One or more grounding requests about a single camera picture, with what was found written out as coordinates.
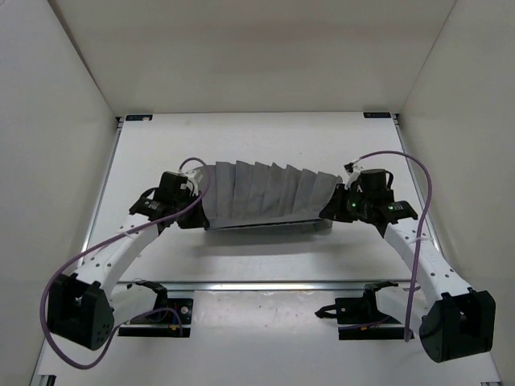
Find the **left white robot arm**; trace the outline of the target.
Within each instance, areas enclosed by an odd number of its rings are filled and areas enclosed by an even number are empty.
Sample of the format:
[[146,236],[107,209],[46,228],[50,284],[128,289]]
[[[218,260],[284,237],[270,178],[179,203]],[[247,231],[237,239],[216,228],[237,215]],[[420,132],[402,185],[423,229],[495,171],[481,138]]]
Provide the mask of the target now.
[[168,300],[162,285],[140,280],[121,291],[115,286],[166,228],[205,217],[201,200],[210,182],[207,167],[163,173],[159,185],[144,191],[130,207],[114,237],[91,248],[71,274],[57,273],[51,279],[42,308],[47,334],[95,351],[117,326],[133,318],[163,318]]

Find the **grey pleated skirt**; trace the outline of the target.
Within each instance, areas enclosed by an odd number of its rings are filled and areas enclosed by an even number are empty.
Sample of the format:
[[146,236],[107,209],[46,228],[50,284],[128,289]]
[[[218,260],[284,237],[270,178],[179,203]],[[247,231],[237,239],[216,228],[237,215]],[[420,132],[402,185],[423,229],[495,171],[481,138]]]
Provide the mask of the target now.
[[313,225],[330,227],[319,213],[339,175],[276,163],[216,162],[196,168],[209,230]]

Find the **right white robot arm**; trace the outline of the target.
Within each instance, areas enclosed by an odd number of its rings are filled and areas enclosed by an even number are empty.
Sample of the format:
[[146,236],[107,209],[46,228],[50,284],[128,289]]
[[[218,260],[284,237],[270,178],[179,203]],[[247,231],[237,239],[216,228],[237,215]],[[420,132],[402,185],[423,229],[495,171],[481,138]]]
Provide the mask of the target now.
[[486,290],[474,290],[447,263],[416,211],[394,199],[392,182],[387,170],[363,170],[352,183],[336,184],[319,215],[374,226],[415,276],[414,287],[402,288],[394,281],[369,283],[359,298],[337,298],[333,318],[343,330],[402,322],[436,363],[491,351],[494,298]]

